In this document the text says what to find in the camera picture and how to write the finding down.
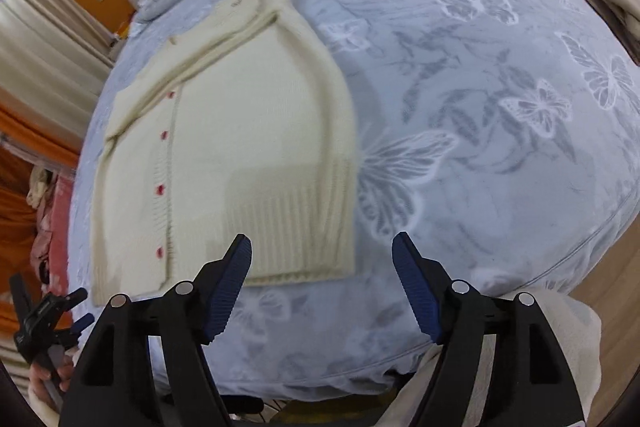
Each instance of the mattress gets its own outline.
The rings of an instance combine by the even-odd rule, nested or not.
[[[183,0],[127,43],[72,200],[69,285],[91,286],[89,205],[115,93],[218,0]],[[453,278],[567,293],[638,214],[640,73],[583,0],[293,0],[358,119],[356,275],[242,289],[205,347],[221,394],[380,393],[430,344],[392,265],[406,230]],[[90,299],[76,316],[99,313]],[[161,347],[151,340],[165,389]]]

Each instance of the orange curtain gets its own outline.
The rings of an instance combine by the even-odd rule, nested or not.
[[[0,133],[6,134],[48,160],[75,169],[78,165],[78,149],[56,139],[32,122],[33,119],[28,121],[17,111],[0,103]]]
[[[34,299],[40,284],[30,266],[36,235],[36,212],[26,202],[33,166],[0,149],[0,295],[9,291],[9,277],[20,272]],[[18,329],[14,308],[0,302],[0,330]]]

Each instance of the human hand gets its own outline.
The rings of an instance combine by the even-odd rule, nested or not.
[[[62,380],[60,383],[60,391],[63,393],[69,390],[73,373],[74,363],[70,356],[65,355],[62,365],[58,368],[58,374],[60,375],[60,380]],[[53,400],[49,396],[47,388],[44,387],[45,380],[51,380],[50,372],[44,369],[39,363],[33,362],[29,368],[29,383],[31,388],[40,401],[46,403],[52,409],[55,409]]]

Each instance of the silver screw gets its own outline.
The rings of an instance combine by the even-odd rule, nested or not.
[[[181,282],[175,287],[175,292],[178,295],[188,295],[191,293],[192,290],[193,290],[193,284],[191,284],[189,281]]]
[[[518,300],[524,304],[525,306],[533,306],[536,300],[533,298],[533,295],[530,293],[521,293],[518,295]]]
[[[114,295],[109,304],[112,308],[120,308],[127,303],[127,296],[123,294]]]
[[[451,289],[455,293],[460,293],[464,295],[469,291],[469,285],[464,281],[453,281],[453,284],[451,285]]]

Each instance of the sweater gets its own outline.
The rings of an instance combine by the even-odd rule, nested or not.
[[[354,271],[344,77],[290,0],[222,0],[116,95],[95,175],[92,298],[167,291],[252,240],[249,284]]]

